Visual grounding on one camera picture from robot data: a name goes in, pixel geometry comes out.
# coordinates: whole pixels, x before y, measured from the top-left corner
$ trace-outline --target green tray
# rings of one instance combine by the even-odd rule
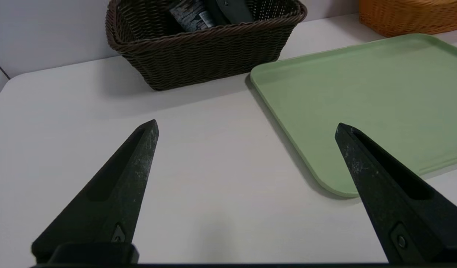
[[[251,80],[316,180],[358,196],[334,140],[352,125],[419,175],[457,163],[457,48],[409,34],[255,67]]]

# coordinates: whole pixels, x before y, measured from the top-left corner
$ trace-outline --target wicker basket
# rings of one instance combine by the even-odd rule
[[[183,32],[168,14],[172,0],[111,0],[106,36],[154,90],[248,73],[278,59],[306,17],[298,0],[247,0],[256,20]]]
[[[386,37],[457,29],[457,0],[359,1],[361,22]]]

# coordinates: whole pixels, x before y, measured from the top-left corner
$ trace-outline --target basket rim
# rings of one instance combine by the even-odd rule
[[[197,41],[200,39],[212,38],[216,36],[243,34],[247,32],[259,31],[261,29],[271,29],[280,26],[295,25],[302,22],[306,18],[307,8],[299,0],[289,1],[296,2],[300,7],[300,11],[290,12],[286,15],[283,15],[282,17],[275,17],[269,20],[257,20],[255,22],[248,23],[220,25],[208,29],[203,29],[197,32],[181,32],[174,35],[125,42],[121,40],[119,32],[114,30],[117,29],[116,12],[121,0],[111,0],[108,3],[108,9],[106,12],[106,37],[109,45],[113,49],[117,50],[120,53],[124,53],[124,50],[127,50],[133,46],[145,46],[145,49],[154,49],[175,43],[186,43],[189,41]]]

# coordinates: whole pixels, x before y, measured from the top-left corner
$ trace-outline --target table surface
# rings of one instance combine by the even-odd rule
[[[438,35],[457,46],[457,31]],[[281,59],[382,37],[356,15],[298,25]],[[322,189],[247,74],[154,92],[123,58],[19,75],[0,94],[0,267],[129,134],[160,130],[133,243],[140,262],[384,262],[359,198]],[[457,166],[427,182],[457,205]]]

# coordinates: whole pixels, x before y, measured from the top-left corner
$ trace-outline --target orange wicker basket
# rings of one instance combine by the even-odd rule
[[[359,0],[361,23],[379,34],[439,34],[457,29],[457,0]]]

